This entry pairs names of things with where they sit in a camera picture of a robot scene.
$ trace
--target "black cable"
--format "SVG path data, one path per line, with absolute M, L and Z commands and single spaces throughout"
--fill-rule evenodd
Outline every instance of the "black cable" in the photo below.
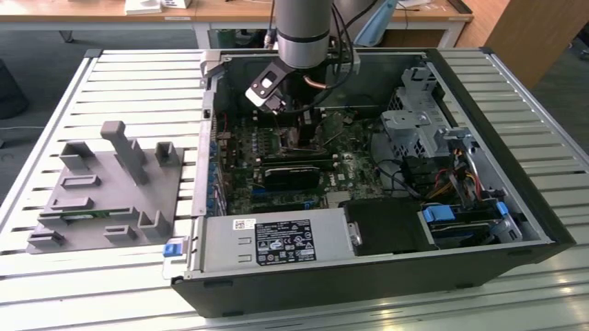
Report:
M 327 99 L 327 97 L 331 95 L 331 93 L 333 93 L 333 90 L 325 90 L 321 93 L 319 99 L 315 99 L 309 105 L 303 106 L 301 109 L 291 110 L 291 111 L 285 110 L 282 112 L 282 114 L 298 114 L 299 112 L 306 112 L 309 109 L 315 107 L 319 103 L 322 103 L 325 101 L 325 99 Z
M 272 30 L 272 18 L 274 18 L 274 0 L 272 0 L 272 7 L 270 9 L 268 33 L 270 33 L 270 30 Z
M 334 19 L 335 20 L 339 19 L 339 21 L 342 22 L 342 25 L 343 25 L 343 23 L 345 23 L 343 17 L 342 17 L 342 14 L 339 13 L 338 6 L 335 6 L 335 4 L 331 5 L 331 10 L 334 13 Z M 350 48 L 350 70 L 346 72 L 343 79 L 338 80 L 333 85 L 327 86 L 325 88 L 326 90 L 333 90 L 333 89 L 338 88 L 339 86 L 342 86 L 342 84 L 350 79 L 351 72 L 354 71 L 354 44 L 351 43 L 350 33 L 347 32 L 346 27 L 343 28 L 343 33 L 345 33 L 345 37 L 346 37 L 347 46 Z M 343 54 L 339 53 L 339 67 L 342 67 L 342 64 L 343 64 L 342 57 L 343 57 Z
M 377 165 L 377 168 L 381 171 L 381 174 L 387 176 L 391 179 L 391 181 L 394 181 L 398 185 L 402 186 L 402 188 L 407 191 L 407 193 L 411 195 L 411 197 L 414 197 L 418 200 L 423 200 L 423 196 L 410 187 L 410 185 L 407 183 L 405 183 L 399 178 L 395 177 L 395 174 L 387 173 L 378 165 Z
M 351 24 L 354 24 L 354 22 L 358 21 L 358 19 L 370 11 L 370 9 L 374 7 L 377 2 L 378 2 L 378 0 L 374 0 L 370 3 L 369 7 L 366 7 L 366 9 L 362 12 L 359 12 L 358 15 L 351 18 L 350 21 L 347 21 L 347 23 L 345 25 L 345 29 L 347 29 L 351 26 Z
M 405 45 L 405 38 L 407 36 L 407 30 L 409 30 L 409 17 L 407 17 L 407 11 L 410 11 L 407 9 L 407 7 L 405 7 L 405 5 L 398 2 L 398 4 L 401 5 L 401 7 L 403 7 L 403 13 L 405 13 L 405 31 L 403 31 L 403 36 L 401 37 L 401 47 L 403 47 Z
M 381 118 L 378 117 L 377 120 L 374 121 L 373 125 L 377 125 L 378 121 L 381 120 Z M 418 200 L 425 200 L 423 196 L 410 187 L 410 185 L 407 183 L 405 183 L 401 179 L 395 178 L 393 174 L 387 173 L 382 167 L 381 167 L 381 163 L 383 162 L 393 162 L 393 163 L 398 163 L 398 160 L 394 159 L 383 159 L 379 160 L 378 162 L 374 160 L 374 156 L 371 154 L 371 142 L 373 142 L 373 138 L 374 138 L 374 127 L 370 130 L 370 138 L 369 138 L 369 156 L 370 156 L 370 161 L 373 162 L 373 164 L 377 166 L 378 171 L 381 171 L 381 174 L 383 174 L 385 176 L 387 176 L 391 181 L 394 181 L 395 183 L 398 183 L 398 185 L 401 185 L 403 187 L 403 189 L 407 191 L 407 193 L 411 195 L 411 197 L 414 197 Z
M 335 30 L 337 30 L 338 36 L 339 36 L 342 29 L 339 28 L 339 20 L 337 17 L 334 6 L 331 6 L 331 15 L 333 15 L 333 21 L 335 23 Z M 342 64 L 343 64 L 343 43 L 342 43 L 342 38 L 338 37 L 338 68 L 335 71 L 335 77 L 338 77 L 338 79 L 339 79 L 339 75 L 342 73 Z
M 397 171 L 393 173 L 393 178 L 395 178 L 397 174 L 401 174 L 401 170 L 397 170 Z M 395 181 L 390 180 L 390 196 L 394 195 L 395 191 L 397 191 L 397 190 L 395 190 Z

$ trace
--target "desk leg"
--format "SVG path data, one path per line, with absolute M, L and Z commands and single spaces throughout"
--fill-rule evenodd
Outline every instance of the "desk leg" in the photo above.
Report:
M 208 31 L 211 30 L 211 24 L 198 22 L 192 24 L 194 34 L 196 36 L 196 44 L 200 50 L 211 48 L 211 39 L 208 38 Z
M 450 28 L 443 32 L 442 39 L 439 40 L 439 48 L 453 48 L 457 44 L 458 37 L 463 29 L 465 22 L 451 22 Z
M 72 37 L 72 33 L 73 31 L 63 31 L 59 30 L 59 34 L 61 35 L 61 39 L 64 40 L 64 43 L 71 43 L 73 41 L 73 37 Z

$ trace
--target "motherboard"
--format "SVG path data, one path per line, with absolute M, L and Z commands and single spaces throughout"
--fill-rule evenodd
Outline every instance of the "motherboard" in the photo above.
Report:
M 369 155 L 374 118 L 323 110 L 294 126 L 275 118 L 270 127 L 258 117 L 236 122 L 219 134 L 227 214 L 337 208 L 383 195 Z

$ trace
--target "metal bracket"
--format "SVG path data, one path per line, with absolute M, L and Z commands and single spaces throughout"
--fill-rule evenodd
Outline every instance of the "metal bracket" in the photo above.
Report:
M 206 50 L 200 55 L 200 71 L 203 77 L 210 78 L 223 72 L 223 60 L 219 50 Z

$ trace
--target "warning label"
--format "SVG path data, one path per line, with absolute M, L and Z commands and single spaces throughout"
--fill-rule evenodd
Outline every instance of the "warning label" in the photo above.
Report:
M 314 261 L 311 221 L 256 224 L 256 262 L 259 265 Z

